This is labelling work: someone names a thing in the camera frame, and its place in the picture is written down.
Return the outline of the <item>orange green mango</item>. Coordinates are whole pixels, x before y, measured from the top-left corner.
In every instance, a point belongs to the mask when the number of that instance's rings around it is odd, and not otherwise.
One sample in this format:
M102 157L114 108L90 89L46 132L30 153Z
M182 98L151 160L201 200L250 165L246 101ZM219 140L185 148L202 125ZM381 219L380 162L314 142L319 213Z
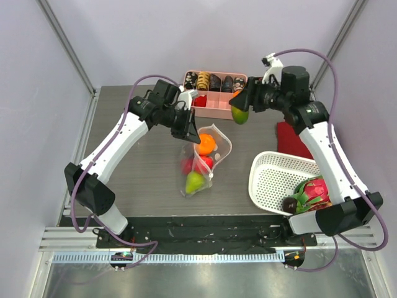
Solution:
M239 125L243 125L247 122L249 118L249 111L241 111L235 107L231 107L232 117L235 123Z

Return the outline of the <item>orange tangerine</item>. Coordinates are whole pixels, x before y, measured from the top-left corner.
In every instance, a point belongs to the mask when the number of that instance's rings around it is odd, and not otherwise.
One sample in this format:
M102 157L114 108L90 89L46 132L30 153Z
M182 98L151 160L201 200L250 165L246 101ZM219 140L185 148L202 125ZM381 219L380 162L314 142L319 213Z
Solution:
M215 149L215 139L207 133L199 135L200 143L196 146L197 153L199 155L209 155Z

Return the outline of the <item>clear polka dot zip bag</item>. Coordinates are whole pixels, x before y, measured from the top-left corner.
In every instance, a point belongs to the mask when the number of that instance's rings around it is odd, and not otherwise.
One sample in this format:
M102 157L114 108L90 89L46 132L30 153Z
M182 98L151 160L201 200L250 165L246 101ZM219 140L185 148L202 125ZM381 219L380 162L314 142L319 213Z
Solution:
M212 187L215 169L232 151L231 140L215 125L198 130L200 143L188 143L180 158L181 194L192 197Z

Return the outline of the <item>red apple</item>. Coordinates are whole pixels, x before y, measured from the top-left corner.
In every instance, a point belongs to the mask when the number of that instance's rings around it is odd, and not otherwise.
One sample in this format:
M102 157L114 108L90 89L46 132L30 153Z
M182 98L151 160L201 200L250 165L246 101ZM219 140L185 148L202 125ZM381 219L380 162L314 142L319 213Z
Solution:
M196 158L194 171L202 174L208 174L213 169L214 161L210 156L200 155Z

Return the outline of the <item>green pear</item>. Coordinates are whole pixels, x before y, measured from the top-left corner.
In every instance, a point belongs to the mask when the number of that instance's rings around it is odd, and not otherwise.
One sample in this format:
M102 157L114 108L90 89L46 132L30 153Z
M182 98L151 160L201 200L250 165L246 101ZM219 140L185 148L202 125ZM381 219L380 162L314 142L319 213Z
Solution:
M194 192L197 192L204 186L205 182L206 180L202 174L195 171L190 172L186 177L185 193L193 194Z

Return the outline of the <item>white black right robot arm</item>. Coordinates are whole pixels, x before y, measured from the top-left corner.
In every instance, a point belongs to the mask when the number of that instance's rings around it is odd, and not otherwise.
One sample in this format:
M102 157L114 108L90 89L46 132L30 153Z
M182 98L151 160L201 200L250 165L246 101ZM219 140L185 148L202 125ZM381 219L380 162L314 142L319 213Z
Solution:
M303 234L335 236L368 224L379 215L383 198L370 192L347 160L324 104L310 99L310 76L302 66L286 66L280 81L250 77L229 104L241 111L280 111L309 149L328 187L331 207L289 217L280 229L281 240L294 245Z

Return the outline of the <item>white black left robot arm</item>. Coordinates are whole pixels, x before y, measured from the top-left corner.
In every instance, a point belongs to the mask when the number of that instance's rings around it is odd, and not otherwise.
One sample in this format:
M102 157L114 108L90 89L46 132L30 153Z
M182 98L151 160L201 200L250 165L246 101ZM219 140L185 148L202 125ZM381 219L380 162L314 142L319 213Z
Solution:
M79 164L69 163L65 178L71 203L79 203L111 231L110 239L120 248L131 243L128 220L115 205L115 193L107 183L131 147L154 126L162 125L174 138L199 144L192 102L194 89L185 89L160 76L144 96L129 95L123 114L100 145Z

